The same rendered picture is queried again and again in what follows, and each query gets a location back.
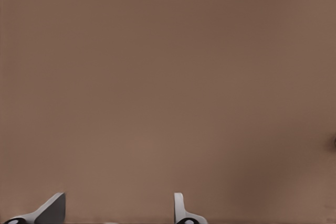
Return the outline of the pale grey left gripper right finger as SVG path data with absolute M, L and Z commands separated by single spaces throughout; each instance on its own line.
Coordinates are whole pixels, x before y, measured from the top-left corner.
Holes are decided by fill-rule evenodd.
M 174 193 L 174 224 L 208 224 L 208 221 L 203 216 L 188 212 L 183 194 Z

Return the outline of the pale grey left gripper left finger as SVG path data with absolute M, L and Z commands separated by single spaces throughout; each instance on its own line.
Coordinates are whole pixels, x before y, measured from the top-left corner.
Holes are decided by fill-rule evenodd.
M 37 210 L 10 218 L 3 224 L 64 224 L 66 194 L 56 193 Z

